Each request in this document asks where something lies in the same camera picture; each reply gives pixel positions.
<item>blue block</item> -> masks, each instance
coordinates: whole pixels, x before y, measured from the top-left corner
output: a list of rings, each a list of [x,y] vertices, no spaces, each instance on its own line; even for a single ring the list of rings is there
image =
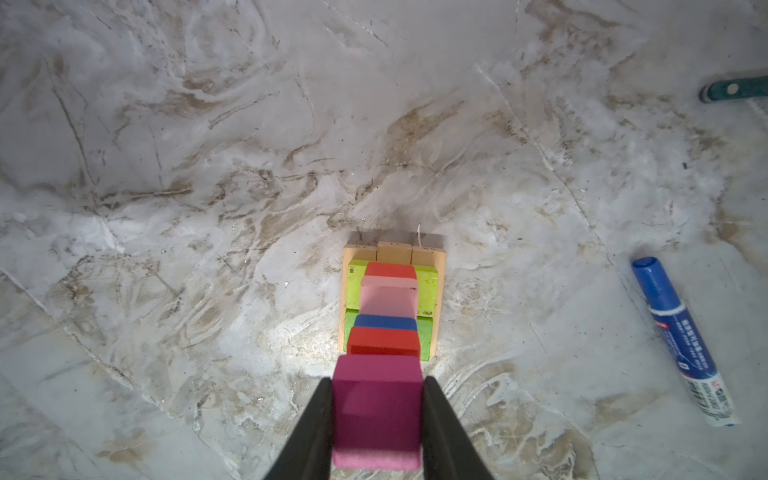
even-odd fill
[[[360,314],[355,319],[355,326],[368,326],[375,329],[416,330],[416,319],[401,316],[378,316]]]

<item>stack of blocks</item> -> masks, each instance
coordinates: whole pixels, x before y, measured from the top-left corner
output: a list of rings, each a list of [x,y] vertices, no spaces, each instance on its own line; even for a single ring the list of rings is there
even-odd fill
[[[349,256],[345,248],[343,348],[348,355],[339,357],[333,373],[333,462],[340,468],[421,466],[419,360],[434,355],[432,327],[434,317],[439,319],[445,262],[439,275],[435,265],[411,264],[411,246],[406,257],[405,246],[398,245],[403,244],[383,249],[380,243],[374,258]],[[365,257],[371,247],[355,248]],[[442,252],[444,260],[442,250],[427,250]]]

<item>light pink block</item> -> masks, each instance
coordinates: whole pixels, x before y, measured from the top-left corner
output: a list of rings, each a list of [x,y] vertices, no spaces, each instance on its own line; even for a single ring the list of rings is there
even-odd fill
[[[333,464],[339,468],[413,471],[421,468],[422,454],[419,450],[388,452],[386,450],[334,449]]]
[[[401,276],[364,276],[360,283],[362,286],[398,286],[400,288],[415,288],[418,294],[419,281],[415,278],[403,278]]]
[[[418,288],[371,284],[362,284],[360,287],[360,313],[416,318],[418,310]]]

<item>blue marker cap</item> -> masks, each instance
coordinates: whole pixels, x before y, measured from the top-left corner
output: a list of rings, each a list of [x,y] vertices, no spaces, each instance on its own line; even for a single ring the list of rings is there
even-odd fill
[[[673,310],[680,306],[680,297],[674,291],[667,272],[656,257],[638,258],[632,262],[632,271],[654,310]]]

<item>pink block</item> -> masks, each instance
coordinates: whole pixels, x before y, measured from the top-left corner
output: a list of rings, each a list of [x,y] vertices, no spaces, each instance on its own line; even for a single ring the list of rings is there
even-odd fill
[[[367,276],[362,278],[360,288],[363,286],[398,286],[400,288],[415,288],[419,291],[419,281],[415,278],[403,278],[401,276]]]
[[[361,284],[360,313],[379,316],[416,318],[419,289],[401,286]]]
[[[415,356],[340,356],[333,373],[334,464],[418,469],[423,382]]]
[[[387,452],[384,450],[333,450],[333,464],[339,468],[365,470],[418,470],[422,466],[419,450],[413,452]]]

